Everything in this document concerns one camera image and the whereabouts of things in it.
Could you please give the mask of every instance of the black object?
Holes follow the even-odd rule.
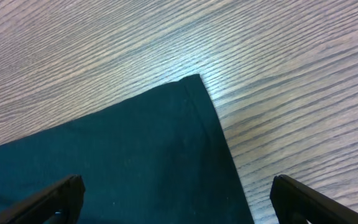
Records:
[[[270,199],[280,224],[358,224],[358,213],[287,175],[274,178]]]
[[[0,224],[75,224],[83,204],[81,176],[72,175],[0,212]]]
[[[68,174],[78,223],[253,223],[198,75],[0,146],[0,211]]]

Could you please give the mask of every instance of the wood grain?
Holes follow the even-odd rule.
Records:
[[[256,223],[277,174],[358,212],[358,1],[0,0],[0,144],[194,73]]]

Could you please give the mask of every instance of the tabletop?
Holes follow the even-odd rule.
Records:
[[[358,212],[358,0],[0,0],[0,144],[195,73],[256,223],[278,174]]]

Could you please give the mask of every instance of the teal fabric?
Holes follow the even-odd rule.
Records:
[[[78,223],[253,223],[199,75],[0,146],[0,211],[69,174]]]

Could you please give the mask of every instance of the dark green cloth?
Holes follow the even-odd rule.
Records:
[[[253,223],[198,75],[0,146],[0,211],[69,174],[78,223]]]

